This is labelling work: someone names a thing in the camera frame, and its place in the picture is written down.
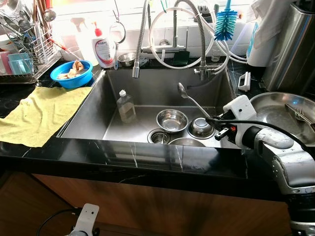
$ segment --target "kitchen sink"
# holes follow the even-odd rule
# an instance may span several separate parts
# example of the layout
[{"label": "kitchen sink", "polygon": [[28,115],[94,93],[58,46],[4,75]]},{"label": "kitchen sink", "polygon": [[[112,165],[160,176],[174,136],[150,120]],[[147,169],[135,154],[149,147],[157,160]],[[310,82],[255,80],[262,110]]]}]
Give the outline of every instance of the kitchen sink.
[{"label": "kitchen sink", "polygon": [[[132,78],[131,74],[131,69],[107,70],[96,81],[91,93],[59,137],[141,143],[160,143],[164,138],[167,140],[164,144],[184,138],[189,139],[185,143],[196,146],[237,148],[226,138],[215,140],[217,131],[210,138],[202,140],[193,138],[187,129],[164,137],[156,122],[157,114],[165,109],[179,110],[186,114],[189,121],[203,117],[194,104],[179,95],[179,82],[209,114],[221,114],[223,106],[234,98],[227,71],[208,81],[199,81],[192,69],[142,69],[138,79]],[[137,119],[128,124],[122,123],[116,106],[122,89],[133,97],[137,115]]]}]

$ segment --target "sink drain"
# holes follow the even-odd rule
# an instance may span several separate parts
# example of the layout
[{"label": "sink drain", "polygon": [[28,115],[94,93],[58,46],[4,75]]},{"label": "sink drain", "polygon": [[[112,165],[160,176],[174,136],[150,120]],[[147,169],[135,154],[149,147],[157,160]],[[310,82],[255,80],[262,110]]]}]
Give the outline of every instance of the sink drain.
[{"label": "sink drain", "polygon": [[154,129],[148,135],[148,142],[150,144],[160,144],[162,142],[162,138],[163,143],[168,144],[171,140],[171,135],[162,129]]}]

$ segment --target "yellow cloth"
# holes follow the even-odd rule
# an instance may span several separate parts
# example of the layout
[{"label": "yellow cloth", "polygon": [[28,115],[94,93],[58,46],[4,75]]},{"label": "yellow cloth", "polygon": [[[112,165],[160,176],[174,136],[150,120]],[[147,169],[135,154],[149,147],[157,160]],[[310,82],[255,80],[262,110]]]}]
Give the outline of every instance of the yellow cloth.
[{"label": "yellow cloth", "polygon": [[42,147],[74,115],[91,89],[36,87],[6,118],[0,118],[0,141]]}]

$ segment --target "stainless steel bowl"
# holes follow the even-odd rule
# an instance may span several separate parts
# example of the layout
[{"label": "stainless steel bowl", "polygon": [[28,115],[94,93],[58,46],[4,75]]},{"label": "stainless steel bowl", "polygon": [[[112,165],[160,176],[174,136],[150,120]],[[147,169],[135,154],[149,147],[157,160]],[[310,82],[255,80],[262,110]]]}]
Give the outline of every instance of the stainless steel bowl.
[{"label": "stainless steel bowl", "polygon": [[123,67],[130,67],[133,65],[135,53],[125,53],[118,57],[118,61]]},{"label": "stainless steel bowl", "polygon": [[189,123],[188,133],[196,139],[208,139],[214,135],[214,128],[205,118],[196,118]]},{"label": "stainless steel bowl", "polygon": [[291,93],[266,92],[253,97],[251,103],[257,112],[257,120],[276,125],[294,134],[307,146],[315,147],[315,132],[285,107],[289,104],[315,122],[315,102]]},{"label": "stainless steel bowl", "polygon": [[177,133],[186,129],[188,118],[178,110],[167,109],[158,113],[157,124],[168,133]]},{"label": "stainless steel bowl", "polygon": [[190,138],[179,138],[174,139],[169,144],[171,145],[183,145],[183,146],[194,146],[194,147],[205,147],[201,142]]}]

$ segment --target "blue bowl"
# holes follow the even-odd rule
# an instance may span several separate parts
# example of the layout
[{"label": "blue bowl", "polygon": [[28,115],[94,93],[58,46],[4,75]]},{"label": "blue bowl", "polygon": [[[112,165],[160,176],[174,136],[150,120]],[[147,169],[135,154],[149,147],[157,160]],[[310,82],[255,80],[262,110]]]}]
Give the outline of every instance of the blue bowl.
[{"label": "blue bowl", "polygon": [[80,62],[83,64],[84,69],[87,69],[87,71],[84,72],[82,75],[65,80],[58,79],[59,74],[68,73],[69,70],[72,69],[74,61],[70,61],[55,68],[50,73],[50,78],[53,81],[59,82],[59,84],[66,89],[74,89],[87,84],[92,78],[93,65],[88,60],[81,60]]}]

